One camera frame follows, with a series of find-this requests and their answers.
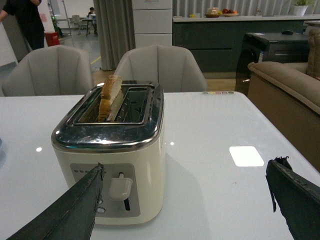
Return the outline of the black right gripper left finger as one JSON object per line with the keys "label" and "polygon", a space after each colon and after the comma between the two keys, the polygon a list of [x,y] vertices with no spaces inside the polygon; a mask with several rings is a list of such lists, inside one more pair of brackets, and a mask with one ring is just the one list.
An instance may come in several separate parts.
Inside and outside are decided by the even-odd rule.
{"label": "black right gripper left finger", "polygon": [[10,240],[89,240],[102,199],[104,166],[99,163]]}

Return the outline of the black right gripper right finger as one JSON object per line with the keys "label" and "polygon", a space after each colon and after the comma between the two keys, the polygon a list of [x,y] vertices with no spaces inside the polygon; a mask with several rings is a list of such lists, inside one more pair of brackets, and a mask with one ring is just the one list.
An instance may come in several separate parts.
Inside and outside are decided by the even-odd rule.
{"label": "black right gripper right finger", "polygon": [[280,208],[295,240],[320,238],[320,187],[293,171],[288,156],[271,159],[266,181],[273,211]]}

